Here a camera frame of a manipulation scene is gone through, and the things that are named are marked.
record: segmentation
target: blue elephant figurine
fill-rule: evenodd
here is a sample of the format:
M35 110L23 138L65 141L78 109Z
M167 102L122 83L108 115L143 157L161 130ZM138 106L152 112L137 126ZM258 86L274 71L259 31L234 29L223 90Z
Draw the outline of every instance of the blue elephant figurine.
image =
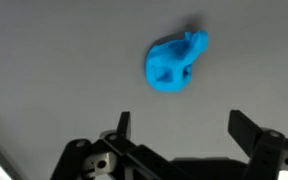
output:
M205 31L185 32L181 40L153 46L146 58L146 79L158 91L181 91L192 79L192 64L206 50Z

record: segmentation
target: blue plastic figurine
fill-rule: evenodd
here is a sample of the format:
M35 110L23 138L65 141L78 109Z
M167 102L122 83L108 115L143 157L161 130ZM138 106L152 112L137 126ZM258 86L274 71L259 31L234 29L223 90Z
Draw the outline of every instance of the blue plastic figurine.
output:
M185 32L181 40L153 46L146 58L147 81L158 91L181 91L191 81L192 64L207 44L207 33L198 31Z

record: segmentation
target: black robotic claw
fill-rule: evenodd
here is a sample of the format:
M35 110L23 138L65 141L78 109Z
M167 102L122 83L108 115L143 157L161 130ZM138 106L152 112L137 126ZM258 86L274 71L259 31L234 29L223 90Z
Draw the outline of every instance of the black robotic claw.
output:
M118 128L91 144L78 139L67 144L51 180L94 179L108 174L116 180L274 180L288 171L288 139L258 127L232 110L228 132L250 157L248 164L230 159L167 161L144 145L130 141L130 113L123 112Z

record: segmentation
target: gray background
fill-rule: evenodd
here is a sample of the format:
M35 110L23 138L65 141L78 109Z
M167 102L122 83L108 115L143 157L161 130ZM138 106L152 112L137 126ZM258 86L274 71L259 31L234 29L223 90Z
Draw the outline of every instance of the gray background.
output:
M154 91L152 43L205 29L209 48L180 93ZM132 140L167 159L247 158L229 110L288 136L288 1L0 1L0 147L24 179L48 179L65 144L132 112Z

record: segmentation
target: black metal bracket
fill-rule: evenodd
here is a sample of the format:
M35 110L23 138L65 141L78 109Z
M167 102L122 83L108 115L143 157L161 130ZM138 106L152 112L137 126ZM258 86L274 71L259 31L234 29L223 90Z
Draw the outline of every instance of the black metal bracket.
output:
M122 112L118 128L94 144L86 139L66 146L51 180L94 179L106 173L115 180L274 180L288 171L288 139L258 127L237 110L228 131L250 157L248 164L230 159L167 161L144 145L130 141L130 113Z

